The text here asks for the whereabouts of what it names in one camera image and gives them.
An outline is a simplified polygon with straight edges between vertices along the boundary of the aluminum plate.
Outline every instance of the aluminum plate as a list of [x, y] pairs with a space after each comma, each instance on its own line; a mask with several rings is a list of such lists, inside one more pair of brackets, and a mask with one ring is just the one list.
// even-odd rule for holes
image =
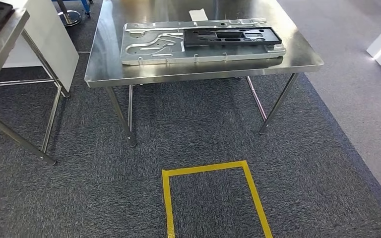
[[234, 28], [268, 26], [263, 18], [212, 20], [189, 22], [127, 23], [124, 25], [122, 64], [169, 64], [213, 62], [227, 60], [254, 60], [285, 55], [278, 45], [259, 46], [206, 46], [183, 45], [183, 30], [193, 28]]

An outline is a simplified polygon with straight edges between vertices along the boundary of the white paper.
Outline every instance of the white paper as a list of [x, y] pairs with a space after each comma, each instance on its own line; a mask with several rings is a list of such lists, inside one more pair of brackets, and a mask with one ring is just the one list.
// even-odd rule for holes
[[207, 21], [208, 20], [208, 17], [206, 17], [204, 9], [190, 10], [189, 15], [192, 21]]

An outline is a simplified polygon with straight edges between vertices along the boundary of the metal rod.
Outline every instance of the metal rod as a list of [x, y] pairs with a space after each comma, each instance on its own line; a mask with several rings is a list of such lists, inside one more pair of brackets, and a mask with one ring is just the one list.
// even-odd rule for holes
[[66, 9], [66, 6], [64, 4], [63, 0], [57, 0], [59, 7], [61, 8], [61, 11], [63, 12], [63, 16], [65, 17], [65, 20], [68, 24], [72, 24], [71, 18], [68, 14], [68, 10]]
[[56, 160], [50, 158], [48, 155], [43, 153], [43, 151], [40, 151], [37, 149], [33, 144], [28, 142], [26, 139], [22, 138], [19, 134], [17, 134], [15, 131], [13, 131], [11, 128], [9, 128], [7, 125], [5, 125], [2, 121], [0, 121], [0, 130], [9, 135], [12, 139], [15, 140], [19, 145], [23, 146], [27, 150], [33, 152], [38, 157], [42, 158], [44, 161], [46, 161], [50, 165], [55, 165]]
[[55, 81], [55, 83], [59, 86], [62, 87], [62, 95], [65, 97], [65, 98], [68, 98], [69, 97], [69, 93], [68, 91], [65, 89], [65, 87], [62, 85], [62, 83], [59, 81], [58, 79], [58, 76], [56, 75], [56, 73], [53, 71], [52, 67], [50, 67], [49, 63], [47, 62], [47, 60], [45, 59], [45, 57], [42, 55], [42, 53], [40, 52], [40, 49], [37, 47], [36, 43], [34, 43], [33, 39], [31, 39], [30, 35], [28, 35], [28, 33], [23, 30], [21, 32], [21, 35], [22, 37], [25, 39], [25, 41], [28, 43], [28, 45], [30, 46], [30, 48], [33, 50], [33, 52], [36, 54], [37, 58], [40, 60], [40, 62], [42, 63], [43, 65], [43, 68], [45, 69], [45, 71], [47, 72], [47, 74]]
[[127, 122], [129, 124], [129, 130], [132, 132], [132, 92], [133, 85], [129, 85], [129, 103], [127, 106]]
[[262, 119], [265, 122], [266, 121], [266, 114], [265, 114], [265, 111], [263, 110], [262, 104], [259, 101], [259, 98], [257, 97], [257, 94], [256, 94], [255, 88], [252, 84], [251, 78], [249, 76], [247, 76], [246, 79], [248, 80], [249, 87], [251, 88], [251, 91], [252, 91], [252, 94], [254, 96], [257, 108], [259, 109], [260, 115], [262, 116]]
[[299, 76], [299, 74], [300, 73], [293, 73], [290, 76], [290, 79], [288, 80], [287, 84], [284, 86], [284, 89], [281, 92], [280, 96], [278, 97], [277, 102], [275, 103], [274, 107], [272, 108], [271, 112], [269, 113], [266, 121], [262, 124], [262, 127], [260, 128], [259, 133], [261, 135], [265, 133], [267, 125], [271, 123], [271, 121], [274, 118], [275, 114], [277, 113], [278, 109], [281, 107], [281, 104], [283, 103], [288, 92], [290, 92], [291, 86], [293, 86], [294, 82], [296, 82], [296, 79]]
[[109, 94], [110, 101], [112, 101], [113, 107], [115, 108], [115, 112], [119, 117], [119, 120], [121, 121], [121, 126], [123, 130], [125, 131], [125, 134], [127, 136], [127, 139], [131, 146], [136, 145], [136, 139], [135, 136], [132, 134], [132, 132], [129, 129], [129, 125], [127, 121], [125, 120], [125, 117], [122, 113], [121, 107], [119, 106], [118, 99], [116, 97], [115, 92], [113, 91], [112, 87], [106, 87], [107, 93]]
[[45, 138], [43, 140], [42, 151], [44, 153], [46, 153], [47, 151], [47, 145], [49, 143], [50, 133], [52, 132], [53, 121], [55, 120], [56, 110], [58, 109], [58, 103], [59, 103], [59, 98], [61, 97], [61, 91], [62, 91], [62, 87], [58, 86], [58, 91], [56, 92], [55, 99], [53, 100], [52, 110], [50, 111], [50, 118], [47, 124]]
[[9, 85], [21, 85], [21, 84], [32, 84], [32, 83], [51, 83], [54, 82], [51, 78], [46, 79], [32, 79], [32, 80], [16, 80], [16, 81], [5, 81], [0, 82], [0, 86], [9, 86]]

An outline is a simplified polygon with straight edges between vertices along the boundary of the blue stool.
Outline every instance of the blue stool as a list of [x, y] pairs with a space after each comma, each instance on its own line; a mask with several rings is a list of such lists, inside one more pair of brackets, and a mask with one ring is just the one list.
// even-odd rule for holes
[[85, 15], [90, 17], [90, 5], [88, 4], [87, 0], [81, 0], [82, 5], [85, 9]]

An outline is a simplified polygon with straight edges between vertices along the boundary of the table top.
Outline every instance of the table top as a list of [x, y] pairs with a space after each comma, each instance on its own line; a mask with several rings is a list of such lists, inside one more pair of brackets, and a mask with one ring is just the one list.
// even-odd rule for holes
[[16, 9], [0, 31], [0, 70], [8, 58], [30, 15], [24, 8]]
[[[266, 18], [287, 50], [283, 57], [223, 62], [122, 65], [128, 22], [191, 21], [204, 8], [209, 20]], [[85, 73], [89, 87], [318, 71], [322, 59], [276, 0], [104, 0]]]

